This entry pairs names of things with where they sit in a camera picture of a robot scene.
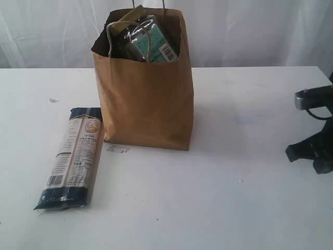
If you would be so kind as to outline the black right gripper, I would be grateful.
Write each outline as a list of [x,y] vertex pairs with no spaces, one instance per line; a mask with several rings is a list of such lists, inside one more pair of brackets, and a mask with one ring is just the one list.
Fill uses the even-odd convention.
[[313,160],[317,174],[333,172],[332,126],[326,124],[322,131],[299,143],[288,145],[286,155],[290,162],[298,159]]

